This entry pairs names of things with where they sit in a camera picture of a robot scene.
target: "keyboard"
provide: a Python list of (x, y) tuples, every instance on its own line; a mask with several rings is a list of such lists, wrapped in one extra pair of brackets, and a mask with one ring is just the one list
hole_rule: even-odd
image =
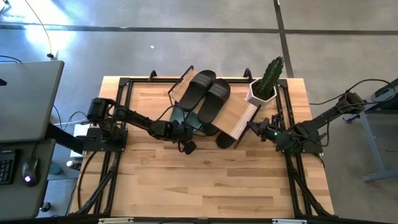
[(12, 184), (16, 167), (16, 150), (0, 151), (0, 185)]

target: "white pot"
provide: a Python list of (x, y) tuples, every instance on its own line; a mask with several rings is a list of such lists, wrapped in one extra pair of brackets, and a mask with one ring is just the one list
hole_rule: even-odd
[(268, 100), (262, 100), (256, 96), (254, 96), (253, 88), (252, 88), (259, 81), (261, 81), (261, 78), (258, 78), (256, 81), (250, 83), (249, 92), (246, 95), (246, 101), (253, 104), (254, 106), (261, 105), (261, 107), (260, 107), (260, 110), (261, 110), (261, 109), (264, 109), (267, 106), (267, 104), (269, 104), (276, 97), (276, 89), (274, 87), (274, 95), (271, 98), (269, 98)]

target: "wooden tabletop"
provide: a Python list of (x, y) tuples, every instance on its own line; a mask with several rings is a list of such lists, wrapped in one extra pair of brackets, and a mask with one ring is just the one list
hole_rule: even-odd
[[(119, 78), (104, 77), (99, 97), (115, 99)], [(304, 80), (288, 78), (287, 81), (295, 121), (311, 119)], [(130, 109), (156, 119), (170, 106), (167, 92), (171, 86), (171, 83), (135, 83)], [(247, 90), (247, 84), (231, 84), (232, 94), (241, 98), (246, 97)], [(275, 101), (260, 110), (255, 121), (273, 114), (276, 114)], [(260, 142), (252, 131), (245, 134), (237, 149), (218, 148), (216, 136), (195, 137), (198, 148), (188, 156), (180, 153), (176, 144), (155, 140), (131, 125), (127, 128), (129, 136), (119, 166), (113, 217), (294, 217), (284, 156), (275, 151), (270, 141)], [(82, 203), (98, 185), (103, 157), (104, 153), (99, 152), (88, 164), (81, 185)], [(308, 188), (333, 213), (322, 163), (314, 155), (302, 157)], [(77, 210), (76, 195), (71, 212)], [(298, 196), (304, 211), (299, 190)]]

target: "potted plant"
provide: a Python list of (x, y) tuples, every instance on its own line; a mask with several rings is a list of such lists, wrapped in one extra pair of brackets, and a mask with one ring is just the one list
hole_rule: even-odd
[(250, 83), (246, 101), (263, 109), (276, 97), (275, 83), (284, 67), (284, 59), (277, 57), (267, 67), (262, 78)]

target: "white cable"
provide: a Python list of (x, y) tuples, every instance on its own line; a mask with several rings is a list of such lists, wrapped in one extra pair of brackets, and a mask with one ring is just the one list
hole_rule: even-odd
[(45, 29), (42, 21), (40, 20), (40, 18), (38, 17), (38, 15), (36, 14), (36, 12), (33, 10), (32, 6), (30, 6), (29, 2), (27, 2), (27, 0), (25, 0), (26, 4), (30, 7), (30, 9), (32, 10), (32, 12), (35, 14), (36, 18), (39, 20), (40, 24), (42, 25), (45, 35), (47, 35), (47, 39), (49, 40), (49, 46), (50, 46), (50, 54), (52, 54), (52, 49), (51, 49), (51, 41), (50, 41), (50, 37), (49, 34), (47, 33), (47, 29)]
[(83, 119), (80, 119), (80, 120), (78, 120), (78, 121), (71, 121), (71, 122), (65, 122), (65, 123), (58, 123), (58, 124), (54, 124), (54, 125), (75, 124), (75, 123), (79, 123), (79, 122), (86, 121), (86, 120), (87, 120), (87, 118), (83, 118)]

